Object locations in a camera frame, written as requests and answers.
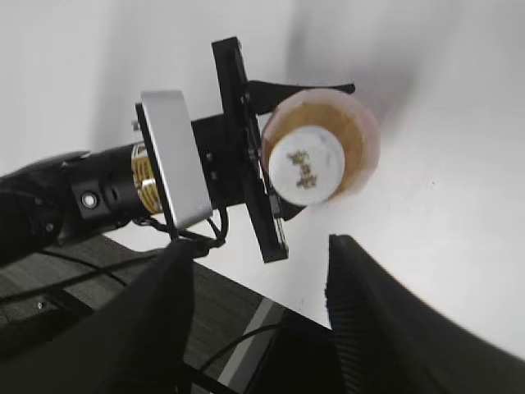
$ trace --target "cable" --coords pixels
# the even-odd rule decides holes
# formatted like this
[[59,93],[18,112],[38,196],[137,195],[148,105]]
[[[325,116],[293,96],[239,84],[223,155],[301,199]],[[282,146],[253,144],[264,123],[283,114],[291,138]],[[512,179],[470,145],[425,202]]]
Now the cable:
[[239,345],[241,342],[246,341],[247,339],[254,337],[262,332],[271,331],[271,330],[279,330],[281,328],[288,328],[289,326],[290,326],[289,324],[285,324],[285,323],[268,324],[267,326],[263,326],[253,331],[246,332],[242,337],[238,337],[233,342],[229,343],[228,345],[220,349],[215,355],[210,357],[208,361],[206,361],[204,364],[201,365],[201,367],[199,368],[199,372],[204,372],[214,362],[219,360],[223,355],[225,355],[228,351],[232,350],[234,347]]
[[0,305],[29,300],[36,296],[41,296],[45,293],[48,293],[49,291],[65,289],[67,287],[78,285],[79,283],[82,283],[82,282],[87,282],[96,277],[100,277],[101,275],[112,273],[113,271],[119,271],[124,268],[144,264],[144,263],[147,263],[152,257],[155,257],[157,255],[158,253],[150,254],[148,256],[137,257],[135,259],[123,261],[122,263],[108,265],[106,267],[100,268],[97,271],[93,271],[91,273],[84,273],[76,277],[70,277],[69,279],[66,279],[65,281],[53,283],[52,285],[38,287],[36,289],[24,291],[18,294],[6,295],[4,297],[0,297]]
[[[226,206],[221,206],[219,209],[219,215],[221,218],[221,230],[218,229],[217,225],[213,222],[212,219],[206,219],[209,225],[212,227],[213,233],[215,234],[215,239],[209,238],[207,236],[202,236],[188,230],[179,230],[179,236],[187,238],[193,241],[203,242],[209,249],[211,248],[220,248],[226,243],[226,236],[228,235],[228,230],[230,227],[230,221],[228,218],[228,211]],[[133,219],[133,223],[137,226],[151,226],[157,231],[169,233],[168,226],[166,224],[160,223],[156,218],[137,218]]]
[[[51,251],[48,251],[48,250],[41,250],[41,251],[39,251],[39,253],[43,254],[43,255],[46,255],[46,256],[54,257],[54,258],[57,258],[57,259],[63,259],[63,260],[71,261],[72,263],[77,263],[77,264],[83,265],[83,266],[91,268],[91,269],[93,269],[95,271],[98,271],[101,268],[100,266],[98,266],[96,264],[88,263],[87,261],[84,261],[82,259],[77,259],[75,257],[70,257],[70,256],[67,256],[65,254],[55,253],[55,252],[51,252]],[[124,282],[122,279],[120,279],[117,275],[115,275],[113,273],[107,273],[106,276],[110,277],[115,282],[118,282],[123,287],[127,286],[126,282]]]
[[217,227],[217,224],[215,224],[211,218],[206,219],[206,222],[208,222],[208,224],[212,228],[213,234],[215,234],[216,238],[221,236],[221,230],[219,230],[219,227]]

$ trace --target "gold ribbed component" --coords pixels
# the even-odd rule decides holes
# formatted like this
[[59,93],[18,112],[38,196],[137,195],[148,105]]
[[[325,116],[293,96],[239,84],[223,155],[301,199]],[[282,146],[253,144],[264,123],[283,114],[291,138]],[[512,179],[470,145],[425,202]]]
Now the gold ribbed component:
[[131,151],[131,168],[133,181],[144,207],[152,214],[161,213],[162,205],[158,196],[155,176],[148,158],[148,151],[144,142],[133,146]]

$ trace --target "silver metal plate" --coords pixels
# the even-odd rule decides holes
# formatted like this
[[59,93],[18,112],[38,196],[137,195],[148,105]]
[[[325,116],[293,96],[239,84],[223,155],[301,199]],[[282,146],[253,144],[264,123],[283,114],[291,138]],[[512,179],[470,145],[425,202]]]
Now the silver metal plate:
[[169,211],[177,229],[212,216],[212,203],[184,96],[178,90],[141,94]]

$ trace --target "screw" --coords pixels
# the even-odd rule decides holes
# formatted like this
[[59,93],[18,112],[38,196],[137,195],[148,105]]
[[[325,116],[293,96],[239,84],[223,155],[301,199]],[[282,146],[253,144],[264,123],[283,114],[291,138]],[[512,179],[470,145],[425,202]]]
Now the screw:
[[84,194],[82,194],[82,205],[84,205],[87,209],[96,208],[98,205],[97,196],[90,191],[86,191]]

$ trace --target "table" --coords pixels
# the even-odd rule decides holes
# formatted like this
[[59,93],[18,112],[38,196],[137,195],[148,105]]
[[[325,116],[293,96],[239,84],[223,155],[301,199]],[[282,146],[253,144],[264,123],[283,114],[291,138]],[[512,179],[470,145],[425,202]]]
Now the table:
[[[181,89],[192,118],[221,112],[210,43],[237,35],[250,78],[353,80],[381,159],[359,195],[285,224],[287,261],[263,264],[234,207],[227,244],[200,263],[328,325],[328,235],[350,234],[429,305],[525,358],[524,12],[520,0],[7,0],[0,171],[138,140],[142,90]],[[133,226],[108,236],[168,242]]]

